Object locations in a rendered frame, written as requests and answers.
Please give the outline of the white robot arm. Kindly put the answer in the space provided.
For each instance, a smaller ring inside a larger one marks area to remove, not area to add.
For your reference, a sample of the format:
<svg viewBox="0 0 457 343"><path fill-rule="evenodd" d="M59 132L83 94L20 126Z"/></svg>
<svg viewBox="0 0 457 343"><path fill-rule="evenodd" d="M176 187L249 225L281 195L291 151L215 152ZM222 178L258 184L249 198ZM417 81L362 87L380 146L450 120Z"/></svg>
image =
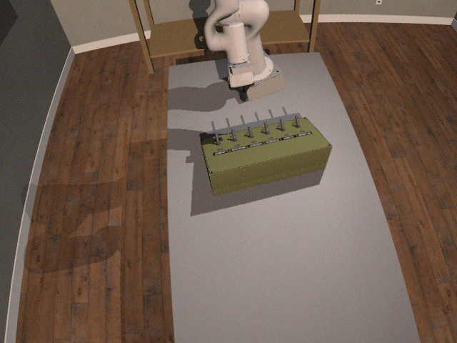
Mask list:
<svg viewBox="0 0 457 343"><path fill-rule="evenodd" d="M260 30L269 16L268 4L264 0L214 2L215 8L204 24L209 50L226 52L228 63L234 66L232 75L253 72L254 82L270 76L273 63L264 56L260 38ZM223 32L216 31L216 22L222 25Z"/></svg>

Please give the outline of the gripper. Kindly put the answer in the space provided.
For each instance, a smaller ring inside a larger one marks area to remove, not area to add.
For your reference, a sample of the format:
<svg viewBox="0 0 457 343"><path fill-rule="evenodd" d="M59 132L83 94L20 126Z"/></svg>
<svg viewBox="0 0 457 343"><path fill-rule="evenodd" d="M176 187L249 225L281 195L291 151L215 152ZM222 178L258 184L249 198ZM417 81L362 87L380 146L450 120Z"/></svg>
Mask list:
<svg viewBox="0 0 457 343"><path fill-rule="evenodd" d="M236 90L237 92L239 92L240 99L242 101L246 101L247 90L249 89L249 87L254 86L253 72L232 75L231 67L234 67L233 64L227 63L227 75L228 75L229 89ZM243 91L241 90L241 86L243 86Z"/></svg>

